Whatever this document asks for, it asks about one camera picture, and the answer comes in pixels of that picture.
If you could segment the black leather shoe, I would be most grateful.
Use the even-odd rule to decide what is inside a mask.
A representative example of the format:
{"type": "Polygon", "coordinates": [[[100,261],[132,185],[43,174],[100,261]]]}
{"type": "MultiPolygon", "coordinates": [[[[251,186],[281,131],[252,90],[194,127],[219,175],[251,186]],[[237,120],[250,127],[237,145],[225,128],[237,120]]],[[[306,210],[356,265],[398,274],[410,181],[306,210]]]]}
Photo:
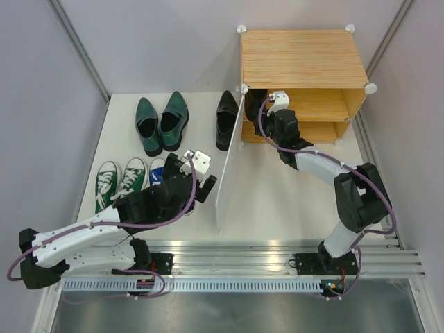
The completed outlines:
{"type": "Polygon", "coordinates": [[[259,109],[267,96],[267,89],[249,89],[247,91],[245,100],[247,120],[254,122],[257,119],[259,109]]]}
{"type": "Polygon", "coordinates": [[[224,91],[216,110],[216,147],[221,151],[228,151],[230,147],[238,109],[232,93],[224,91]]]}

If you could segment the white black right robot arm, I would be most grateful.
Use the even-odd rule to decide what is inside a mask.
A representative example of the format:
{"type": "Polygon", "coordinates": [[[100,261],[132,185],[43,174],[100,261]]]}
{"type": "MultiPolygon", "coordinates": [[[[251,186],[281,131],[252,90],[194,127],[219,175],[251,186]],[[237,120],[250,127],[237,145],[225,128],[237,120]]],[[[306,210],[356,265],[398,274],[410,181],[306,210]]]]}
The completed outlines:
{"type": "Polygon", "coordinates": [[[261,106],[257,126],[284,164],[316,176],[334,190],[339,222],[318,246],[316,264],[321,272],[338,270],[367,234],[395,232],[395,212],[374,164],[347,164],[319,151],[300,136],[296,116],[288,109],[265,113],[261,106]]]}

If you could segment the white cabinet door panel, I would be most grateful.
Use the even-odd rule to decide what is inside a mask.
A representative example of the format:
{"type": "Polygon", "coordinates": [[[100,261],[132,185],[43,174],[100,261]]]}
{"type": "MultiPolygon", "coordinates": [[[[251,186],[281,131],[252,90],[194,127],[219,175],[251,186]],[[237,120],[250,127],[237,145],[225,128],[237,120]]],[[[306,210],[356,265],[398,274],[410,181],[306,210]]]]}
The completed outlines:
{"type": "Polygon", "coordinates": [[[244,144],[241,138],[242,127],[244,122],[244,103],[245,103],[245,96],[242,96],[239,103],[237,118],[234,123],[232,138],[230,140],[229,149],[223,167],[221,181],[219,183],[219,188],[217,191],[215,208],[216,208],[216,225],[218,232],[221,231],[223,224],[225,222],[226,213],[228,211],[228,204],[230,201],[230,193],[232,190],[235,171],[237,168],[237,161],[239,158],[241,147],[244,144]]]}

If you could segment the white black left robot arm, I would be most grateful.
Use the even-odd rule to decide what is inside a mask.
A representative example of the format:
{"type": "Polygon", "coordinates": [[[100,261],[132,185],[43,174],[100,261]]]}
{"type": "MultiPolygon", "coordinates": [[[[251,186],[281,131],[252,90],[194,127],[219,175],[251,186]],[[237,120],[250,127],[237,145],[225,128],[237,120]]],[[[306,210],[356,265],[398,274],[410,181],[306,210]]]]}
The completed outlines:
{"type": "Polygon", "coordinates": [[[192,203],[204,203],[216,184],[211,158],[201,151],[170,154],[158,185],[125,195],[102,212],[52,232],[19,233],[19,280],[43,289],[79,273],[144,274],[153,267],[138,232],[176,222],[192,203]]]}

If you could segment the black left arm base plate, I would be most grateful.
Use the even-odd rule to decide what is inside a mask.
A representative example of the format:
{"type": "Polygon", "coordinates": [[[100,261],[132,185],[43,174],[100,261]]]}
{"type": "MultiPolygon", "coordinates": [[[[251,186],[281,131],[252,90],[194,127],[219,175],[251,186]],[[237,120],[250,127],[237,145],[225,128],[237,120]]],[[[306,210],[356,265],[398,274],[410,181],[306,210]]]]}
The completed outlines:
{"type": "Polygon", "coordinates": [[[135,275],[135,271],[153,271],[160,275],[170,275],[173,268],[171,253],[154,253],[149,256],[134,253],[114,254],[117,261],[112,265],[112,275],[135,275]]]}

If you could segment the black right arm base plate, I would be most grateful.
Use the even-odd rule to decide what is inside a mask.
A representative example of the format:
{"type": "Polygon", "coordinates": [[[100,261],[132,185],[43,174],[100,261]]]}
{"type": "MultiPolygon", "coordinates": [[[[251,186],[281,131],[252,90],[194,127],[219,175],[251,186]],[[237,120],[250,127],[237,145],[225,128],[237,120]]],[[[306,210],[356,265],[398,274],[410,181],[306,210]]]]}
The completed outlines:
{"type": "Polygon", "coordinates": [[[358,272],[357,258],[348,253],[339,258],[322,257],[319,253],[296,253],[298,275],[355,275],[358,272]]]}

